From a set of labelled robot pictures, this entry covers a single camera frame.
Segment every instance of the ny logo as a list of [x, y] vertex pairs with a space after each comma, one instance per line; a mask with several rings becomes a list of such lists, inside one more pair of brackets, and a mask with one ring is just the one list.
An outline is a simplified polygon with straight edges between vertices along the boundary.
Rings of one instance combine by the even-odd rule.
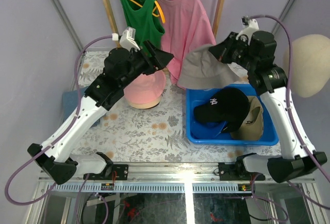
[[211, 106], [213, 106], [213, 105], [215, 105], [215, 104], [217, 104], [218, 102], [217, 102], [217, 99], [210, 99], [210, 103], [211, 103]]

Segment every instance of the blue container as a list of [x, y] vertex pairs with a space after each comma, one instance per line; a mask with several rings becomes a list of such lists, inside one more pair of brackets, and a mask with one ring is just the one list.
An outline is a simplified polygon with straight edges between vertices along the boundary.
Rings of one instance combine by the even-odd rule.
[[[257, 96], [256, 91], [250, 84], [231, 84], [229, 87], [241, 90], [246, 96]], [[220, 133], [216, 137], [210, 139], [198, 139], [191, 133], [191, 124], [195, 121], [194, 108], [203, 105], [218, 92], [220, 89], [210, 90], [192, 90], [187, 89], [186, 105], [187, 105], [187, 137], [194, 144], [200, 145], [257, 145], [257, 146], [273, 146], [278, 143], [278, 136], [275, 127], [270, 118], [269, 112], [263, 103], [263, 135], [258, 141], [233, 140], [229, 133]]]

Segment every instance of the white wall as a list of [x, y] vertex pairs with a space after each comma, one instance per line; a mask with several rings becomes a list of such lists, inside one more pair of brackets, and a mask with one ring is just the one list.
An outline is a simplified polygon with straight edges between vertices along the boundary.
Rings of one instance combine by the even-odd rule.
[[[329, 21], [329, 0], [297, 0], [284, 20], [293, 39], [309, 34], [321, 34], [330, 38]], [[287, 48], [287, 38], [283, 31], [278, 33], [276, 40], [278, 42], [277, 61], [281, 62]], [[327, 154], [328, 162], [323, 167], [330, 174], [330, 82], [311, 98], [294, 96], [293, 100], [310, 140], [317, 151], [324, 151]], [[323, 203], [330, 206], [330, 184], [319, 171], [315, 175]]]
[[[9, 176], [59, 126], [61, 95], [73, 79], [76, 47], [49, 0], [0, 0], [0, 222], [22, 223], [26, 207], [7, 202]], [[28, 201], [40, 168], [34, 163], [10, 193]]]
[[[73, 27], [83, 44], [111, 32], [102, 0], [60, 0]], [[215, 16], [218, 0], [201, 0], [210, 18]], [[110, 0], [118, 30], [126, 27], [125, 17], [120, 0]], [[224, 40], [231, 31], [240, 31], [241, 17], [258, 13], [279, 16], [287, 0], [225, 0], [223, 15], [219, 26], [217, 41]], [[271, 30], [273, 22], [261, 21], [263, 29]], [[115, 47], [110, 41], [101, 41], [96, 47]]]

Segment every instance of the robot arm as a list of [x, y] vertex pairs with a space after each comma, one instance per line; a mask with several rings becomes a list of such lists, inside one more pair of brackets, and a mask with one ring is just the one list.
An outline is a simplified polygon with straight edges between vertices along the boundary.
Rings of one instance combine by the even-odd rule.
[[[276, 41], [274, 35], [260, 31], [255, 19], [243, 18], [245, 28], [231, 32], [228, 38], [209, 49], [222, 63], [237, 63], [247, 70], [249, 83], [266, 106], [279, 137], [282, 156], [246, 154], [237, 158], [237, 174], [262, 173], [281, 183], [317, 169], [300, 145], [286, 109], [287, 77], [282, 68], [274, 64]], [[300, 122], [294, 105], [290, 103], [294, 121], [309, 151], [322, 165], [327, 161], [324, 152], [316, 152]]]
[[[69, 130], [51, 149], [36, 159], [37, 164], [54, 179], [63, 184], [74, 175], [94, 174], [106, 179], [111, 176], [112, 161], [103, 153], [93, 155], [71, 154], [76, 143], [92, 124], [101, 118], [124, 96], [124, 88], [139, 75], [150, 75], [162, 70], [171, 61], [173, 55], [155, 48], [149, 41], [144, 42], [147, 56], [134, 41], [135, 30], [128, 28], [120, 39], [121, 48], [110, 51], [104, 60], [103, 72], [86, 89], [81, 99], [79, 117]], [[69, 126], [76, 110], [62, 126], [41, 145], [31, 144], [28, 152], [38, 154], [49, 146]]]

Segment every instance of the clothing rack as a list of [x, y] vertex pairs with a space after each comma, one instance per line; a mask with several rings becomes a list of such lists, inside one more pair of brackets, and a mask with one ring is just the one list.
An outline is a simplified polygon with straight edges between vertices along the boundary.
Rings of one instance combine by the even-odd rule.
[[[113, 15], [110, 0], [102, 0], [102, 1], [103, 1], [105, 11], [106, 11], [107, 16], [108, 16], [108, 20], [109, 20], [109, 23], [110, 23], [111, 30], [112, 30], [112, 32], [118, 33], [118, 28], [117, 28], [116, 20], [115, 20], [114, 15]], [[214, 34], [215, 38], [217, 37], [217, 32], [218, 32], [218, 28], [219, 28], [219, 23], [220, 23], [220, 19], [221, 19], [221, 14], [222, 14], [224, 1], [225, 0], [218, 0], [217, 7], [216, 7], [216, 13], [214, 15], [212, 31], [213, 31], [213, 34]]]

